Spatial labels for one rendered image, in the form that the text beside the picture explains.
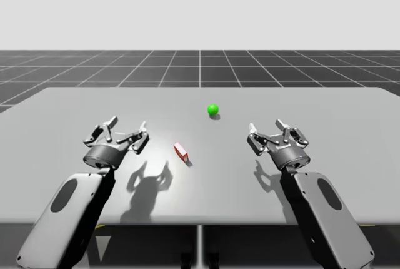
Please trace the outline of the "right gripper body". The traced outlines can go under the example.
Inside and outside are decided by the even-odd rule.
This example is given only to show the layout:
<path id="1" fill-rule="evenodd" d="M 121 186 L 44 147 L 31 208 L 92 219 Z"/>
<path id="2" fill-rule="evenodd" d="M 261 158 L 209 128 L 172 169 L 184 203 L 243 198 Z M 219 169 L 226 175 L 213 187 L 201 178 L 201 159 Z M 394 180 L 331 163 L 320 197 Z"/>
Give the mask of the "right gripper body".
<path id="1" fill-rule="evenodd" d="M 269 155 L 277 169 L 297 170 L 310 163 L 308 154 L 294 141 L 280 145 L 268 143 Z"/>

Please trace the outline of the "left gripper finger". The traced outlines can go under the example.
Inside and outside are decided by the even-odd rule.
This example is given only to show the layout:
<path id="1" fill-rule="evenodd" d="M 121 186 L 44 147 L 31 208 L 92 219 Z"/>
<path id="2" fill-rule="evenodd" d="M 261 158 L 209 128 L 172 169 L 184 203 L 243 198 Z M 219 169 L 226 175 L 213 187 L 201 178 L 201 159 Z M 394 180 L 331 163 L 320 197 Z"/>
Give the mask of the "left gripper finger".
<path id="1" fill-rule="evenodd" d="M 125 135 L 123 138 L 118 139 L 118 145 L 127 144 L 125 150 L 131 150 L 139 155 L 149 141 L 149 133 L 146 128 L 146 121 L 143 121 L 138 131 Z"/>
<path id="2" fill-rule="evenodd" d="M 118 123 L 118 117 L 113 116 L 109 121 L 102 124 L 98 124 L 94 127 L 92 133 L 83 140 L 83 143 L 87 147 L 93 147 L 98 144 L 99 140 L 104 140 L 106 143 L 111 143 L 113 141 L 111 130 Z"/>

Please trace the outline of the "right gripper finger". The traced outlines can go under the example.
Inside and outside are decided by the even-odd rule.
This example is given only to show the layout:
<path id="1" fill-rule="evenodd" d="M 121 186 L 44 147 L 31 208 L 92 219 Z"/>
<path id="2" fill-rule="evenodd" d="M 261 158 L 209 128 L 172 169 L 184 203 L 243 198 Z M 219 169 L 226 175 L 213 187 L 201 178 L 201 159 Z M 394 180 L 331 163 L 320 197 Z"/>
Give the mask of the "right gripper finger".
<path id="1" fill-rule="evenodd" d="M 292 128 L 288 124 L 283 123 L 280 119 L 275 122 L 276 126 L 282 131 L 283 143 L 289 144 L 293 140 L 300 148 L 308 146 L 309 141 L 298 128 Z"/>
<path id="2" fill-rule="evenodd" d="M 277 146 L 279 144 L 279 141 L 272 136 L 267 136 L 265 134 L 259 133 L 254 124 L 250 123 L 247 143 L 250 145 L 254 153 L 257 156 L 260 156 L 263 153 L 269 152 L 268 143 Z"/>

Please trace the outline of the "red and white carton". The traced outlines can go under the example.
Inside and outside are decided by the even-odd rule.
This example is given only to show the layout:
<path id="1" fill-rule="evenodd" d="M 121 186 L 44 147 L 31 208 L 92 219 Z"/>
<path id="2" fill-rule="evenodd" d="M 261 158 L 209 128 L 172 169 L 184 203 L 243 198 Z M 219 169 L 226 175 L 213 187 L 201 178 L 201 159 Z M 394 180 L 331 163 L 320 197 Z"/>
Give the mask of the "red and white carton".
<path id="1" fill-rule="evenodd" d="M 183 162 L 187 162 L 189 160 L 187 151 L 179 142 L 175 142 L 174 149 L 177 155 L 180 157 L 180 159 L 183 160 Z"/>

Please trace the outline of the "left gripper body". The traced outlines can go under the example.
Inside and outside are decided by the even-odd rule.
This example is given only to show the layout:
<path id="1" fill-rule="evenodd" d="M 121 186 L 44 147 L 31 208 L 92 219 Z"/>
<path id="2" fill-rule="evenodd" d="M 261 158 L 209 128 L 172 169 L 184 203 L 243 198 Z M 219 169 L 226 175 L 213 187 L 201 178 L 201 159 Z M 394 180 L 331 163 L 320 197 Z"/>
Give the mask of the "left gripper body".
<path id="1" fill-rule="evenodd" d="M 83 157 L 83 161 L 85 164 L 97 169 L 118 169 L 128 149 L 129 145 L 127 143 L 120 145 L 110 143 L 96 144 L 90 147 Z"/>

